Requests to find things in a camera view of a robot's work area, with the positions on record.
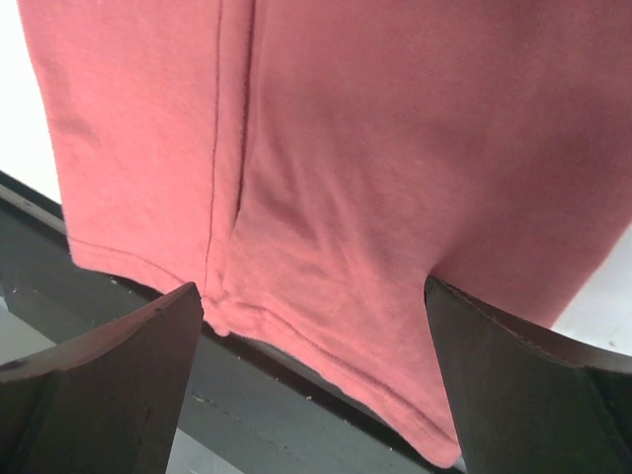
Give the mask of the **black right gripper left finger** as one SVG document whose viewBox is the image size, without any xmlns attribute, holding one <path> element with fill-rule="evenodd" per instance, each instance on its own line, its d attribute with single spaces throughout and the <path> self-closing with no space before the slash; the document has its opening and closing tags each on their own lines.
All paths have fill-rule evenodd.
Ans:
<svg viewBox="0 0 632 474">
<path fill-rule="evenodd" d="M 163 473 L 203 311 L 188 282 L 1 366 L 4 473 Z"/>
</svg>

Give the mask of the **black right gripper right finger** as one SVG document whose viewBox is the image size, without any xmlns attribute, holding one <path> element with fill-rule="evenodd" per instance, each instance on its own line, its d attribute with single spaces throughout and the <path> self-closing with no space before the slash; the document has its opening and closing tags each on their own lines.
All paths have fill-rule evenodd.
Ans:
<svg viewBox="0 0 632 474">
<path fill-rule="evenodd" d="M 430 277 L 425 303 L 470 473 L 628 473 L 631 358 Z"/>
</svg>

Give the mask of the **pink t-shirt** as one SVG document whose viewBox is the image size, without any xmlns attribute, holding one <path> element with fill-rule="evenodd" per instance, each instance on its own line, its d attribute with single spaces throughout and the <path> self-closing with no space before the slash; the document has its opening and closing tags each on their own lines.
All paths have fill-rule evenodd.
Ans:
<svg viewBox="0 0 632 474">
<path fill-rule="evenodd" d="M 437 276 L 553 324 L 631 224 L 627 1 L 22 1 L 70 253 L 461 449 Z"/>
</svg>

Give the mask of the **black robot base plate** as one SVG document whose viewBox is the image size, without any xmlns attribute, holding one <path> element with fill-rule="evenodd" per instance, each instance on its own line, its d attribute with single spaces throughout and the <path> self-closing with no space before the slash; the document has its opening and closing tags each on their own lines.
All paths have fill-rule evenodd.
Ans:
<svg viewBox="0 0 632 474">
<path fill-rule="evenodd" d="M 1 358 L 50 348 L 157 297 L 71 261 L 57 203 L 1 179 Z M 433 467 L 360 403 L 266 345 L 198 339 L 172 473 L 430 473 Z"/>
</svg>

